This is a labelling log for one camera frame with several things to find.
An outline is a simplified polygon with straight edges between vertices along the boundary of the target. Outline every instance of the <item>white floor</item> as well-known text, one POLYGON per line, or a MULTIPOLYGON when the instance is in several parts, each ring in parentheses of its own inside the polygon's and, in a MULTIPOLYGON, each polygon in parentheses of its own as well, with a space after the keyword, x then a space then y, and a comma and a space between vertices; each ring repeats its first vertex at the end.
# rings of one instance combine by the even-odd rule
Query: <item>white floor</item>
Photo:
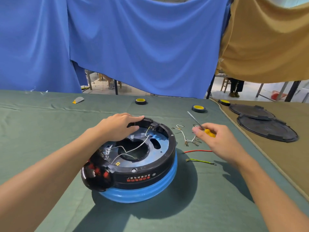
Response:
MULTIPOLYGON (((109 90, 108 89, 108 82, 107 81, 99 81, 97 73, 92 73, 90 74, 91 78, 91 85, 92 85, 92 90, 88 89, 84 91, 84 93, 91 93, 91 94, 115 94, 115 90, 109 90)), ((239 98, 232 98, 229 97, 229 90, 230 90, 230 85, 228 85, 228 88, 226 90, 226 93, 223 92, 224 88, 222 91, 220 91, 221 86, 222 86, 223 78, 215 78, 214 84, 212 87, 212 97, 216 99, 226 99, 226 100, 248 100, 248 101, 270 101, 266 98, 263 98, 259 96, 256 98, 257 91, 260 87, 260 84, 257 83, 251 83, 251 82, 245 82, 243 91, 239 93, 240 97, 239 98)), ((147 93, 145 91, 139 90, 137 88, 134 88, 130 85, 126 85, 122 83, 122 88, 119 87, 118 85, 118 94, 120 95, 141 95, 141 96, 150 96, 150 93, 147 93)), ((267 97, 270 97, 271 92, 266 91, 264 89, 261 90, 261 94, 267 97)))

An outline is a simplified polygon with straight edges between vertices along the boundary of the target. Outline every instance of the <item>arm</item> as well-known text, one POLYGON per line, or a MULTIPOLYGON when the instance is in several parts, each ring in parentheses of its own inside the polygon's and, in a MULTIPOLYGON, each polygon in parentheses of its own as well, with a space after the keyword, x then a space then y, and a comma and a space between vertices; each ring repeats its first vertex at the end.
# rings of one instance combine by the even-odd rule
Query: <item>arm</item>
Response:
POLYGON ((192 130, 216 155, 238 169, 270 232, 308 231, 309 218, 246 153, 228 127, 211 123, 203 127, 216 133, 216 137, 196 127, 192 130))
POLYGON ((116 114, 12 177, 0 186, 3 231, 34 231, 63 195, 91 155, 106 141, 119 141, 139 127, 144 117, 116 114))

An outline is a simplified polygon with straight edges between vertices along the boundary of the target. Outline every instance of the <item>black pole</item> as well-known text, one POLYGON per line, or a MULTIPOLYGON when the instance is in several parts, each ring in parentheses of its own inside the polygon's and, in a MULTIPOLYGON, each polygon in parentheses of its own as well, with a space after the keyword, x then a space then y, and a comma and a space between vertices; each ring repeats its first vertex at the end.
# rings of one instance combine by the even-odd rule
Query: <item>black pole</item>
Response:
POLYGON ((295 94, 295 92, 296 92, 300 82, 301 82, 300 80, 297 80, 297 81, 293 82, 293 85, 292 85, 288 95, 286 96, 286 99, 284 100, 285 102, 290 102, 292 100, 292 98, 293 98, 293 96, 294 96, 294 94, 295 94))
POLYGON ((114 80, 114 83, 115 83, 115 93, 116 95, 118 95, 118 86, 117 86, 117 81, 114 80))
POLYGON ((214 75, 213 79, 211 80, 211 84, 210 84, 209 87, 208 87, 206 99, 209 99, 209 96, 210 96, 210 94, 211 94, 211 89, 212 89, 212 85, 214 84, 214 78, 215 78, 215 76, 216 76, 216 75, 214 75))

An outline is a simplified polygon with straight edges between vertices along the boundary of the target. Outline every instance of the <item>blue plastic ring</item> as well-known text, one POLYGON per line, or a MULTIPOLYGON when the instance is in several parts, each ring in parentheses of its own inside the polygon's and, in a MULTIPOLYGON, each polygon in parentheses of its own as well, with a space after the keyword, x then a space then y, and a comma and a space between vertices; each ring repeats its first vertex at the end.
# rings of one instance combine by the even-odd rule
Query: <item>blue plastic ring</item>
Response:
POLYGON ((109 188, 105 192, 100 192, 105 198, 119 203, 137 203, 150 199, 163 190, 173 181, 177 171, 177 153, 171 170, 160 181, 136 190, 122 190, 117 188, 109 188))

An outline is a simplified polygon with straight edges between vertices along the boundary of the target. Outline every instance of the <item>yellow curtain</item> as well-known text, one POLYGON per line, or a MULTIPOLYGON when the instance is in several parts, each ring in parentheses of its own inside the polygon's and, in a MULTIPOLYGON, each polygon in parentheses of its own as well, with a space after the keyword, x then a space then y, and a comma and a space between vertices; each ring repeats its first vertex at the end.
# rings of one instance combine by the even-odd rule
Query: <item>yellow curtain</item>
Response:
POLYGON ((217 70, 257 83, 309 79, 309 3, 234 0, 230 11, 217 70))

